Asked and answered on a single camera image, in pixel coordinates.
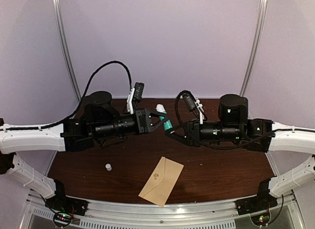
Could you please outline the white glue stick cap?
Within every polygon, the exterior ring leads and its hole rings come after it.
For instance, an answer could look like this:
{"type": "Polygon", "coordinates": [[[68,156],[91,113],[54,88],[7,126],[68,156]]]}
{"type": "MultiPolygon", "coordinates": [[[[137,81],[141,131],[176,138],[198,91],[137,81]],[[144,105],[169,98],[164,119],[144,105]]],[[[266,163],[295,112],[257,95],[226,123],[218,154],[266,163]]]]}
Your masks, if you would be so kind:
{"type": "Polygon", "coordinates": [[[111,164],[106,164],[105,168],[106,168],[107,171],[111,171],[112,170],[111,164]]]}

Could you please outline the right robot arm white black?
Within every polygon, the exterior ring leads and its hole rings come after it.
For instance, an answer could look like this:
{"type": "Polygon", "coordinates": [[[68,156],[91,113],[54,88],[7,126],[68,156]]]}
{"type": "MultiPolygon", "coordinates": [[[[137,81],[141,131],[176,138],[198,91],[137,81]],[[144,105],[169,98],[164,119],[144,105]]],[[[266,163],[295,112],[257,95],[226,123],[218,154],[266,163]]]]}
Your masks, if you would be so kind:
{"type": "Polygon", "coordinates": [[[264,209],[271,197],[278,198],[315,178],[315,131],[284,125],[268,119],[248,118],[248,99],[236,94],[220,97],[219,120],[207,120],[200,100],[182,91],[174,104],[178,126],[165,127],[165,134],[186,146],[204,146],[212,150],[243,148],[256,152],[292,151],[309,153],[292,170],[259,184],[252,205],[264,209]]]}

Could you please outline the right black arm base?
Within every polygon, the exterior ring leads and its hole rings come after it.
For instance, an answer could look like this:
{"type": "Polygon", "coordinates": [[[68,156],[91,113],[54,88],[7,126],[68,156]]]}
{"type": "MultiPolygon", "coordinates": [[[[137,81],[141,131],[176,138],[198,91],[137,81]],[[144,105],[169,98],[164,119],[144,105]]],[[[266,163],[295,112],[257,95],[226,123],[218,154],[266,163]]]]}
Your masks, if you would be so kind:
{"type": "Polygon", "coordinates": [[[278,205],[277,198],[270,194],[268,178],[260,182],[256,196],[236,200],[238,215],[251,214],[278,205]]]}

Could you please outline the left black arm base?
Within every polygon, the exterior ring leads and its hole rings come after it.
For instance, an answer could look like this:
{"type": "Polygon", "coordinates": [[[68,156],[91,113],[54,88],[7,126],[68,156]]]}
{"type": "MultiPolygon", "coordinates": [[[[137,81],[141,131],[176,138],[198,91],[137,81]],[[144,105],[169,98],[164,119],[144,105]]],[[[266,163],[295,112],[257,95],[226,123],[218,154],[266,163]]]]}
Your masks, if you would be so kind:
{"type": "Polygon", "coordinates": [[[54,183],[56,186],[55,195],[45,199],[46,205],[57,211],[84,216],[88,202],[83,199],[66,196],[63,183],[58,180],[54,180],[54,183]]]}

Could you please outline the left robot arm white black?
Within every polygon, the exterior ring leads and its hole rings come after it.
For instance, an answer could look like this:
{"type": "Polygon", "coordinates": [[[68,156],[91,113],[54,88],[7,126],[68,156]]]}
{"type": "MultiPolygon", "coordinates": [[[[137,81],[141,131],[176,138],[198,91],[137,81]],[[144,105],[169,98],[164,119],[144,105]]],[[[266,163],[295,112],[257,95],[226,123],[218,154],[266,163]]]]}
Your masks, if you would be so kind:
{"type": "Polygon", "coordinates": [[[127,114],[121,115],[112,106],[111,94],[97,91],[83,98],[83,114],[79,118],[31,127],[1,121],[0,172],[38,192],[60,211],[67,211],[71,201],[65,195],[63,183],[34,170],[18,156],[18,152],[80,152],[110,138],[151,133],[167,120],[164,111],[146,108],[129,109],[127,114]]]}

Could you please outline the brown kraft envelope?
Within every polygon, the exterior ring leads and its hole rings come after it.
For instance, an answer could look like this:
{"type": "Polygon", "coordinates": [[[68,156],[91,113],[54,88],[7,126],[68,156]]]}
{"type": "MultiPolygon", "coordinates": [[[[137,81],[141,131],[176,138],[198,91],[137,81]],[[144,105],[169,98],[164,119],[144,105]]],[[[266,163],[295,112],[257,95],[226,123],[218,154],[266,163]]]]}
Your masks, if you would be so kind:
{"type": "Polygon", "coordinates": [[[164,207],[183,168],[184,165],[161,157],[138,196],[164,207]]]}

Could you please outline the small green glue stick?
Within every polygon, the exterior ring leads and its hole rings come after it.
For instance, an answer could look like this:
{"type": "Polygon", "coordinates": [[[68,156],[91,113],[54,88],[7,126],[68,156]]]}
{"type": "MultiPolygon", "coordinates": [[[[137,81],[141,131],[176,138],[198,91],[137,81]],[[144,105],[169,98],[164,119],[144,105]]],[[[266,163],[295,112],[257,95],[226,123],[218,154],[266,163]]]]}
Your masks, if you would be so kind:
{"type": "Polygon", "coordinates": [[[164,116],[159,116],[160,120],[163,121],[165,120],[165,122],[163,123],[163,127],[164,127],[164,130],[165,131],[168,131],[170,129],[173,128],[172,124],[171,124],[171,121],[169,120],[168,117],[166,117],[166,110],[164,108],[164,106],[162,104],[157,104],[156,105],[156,111],[159,112],[159,113],[163,113],[164,116]]]}

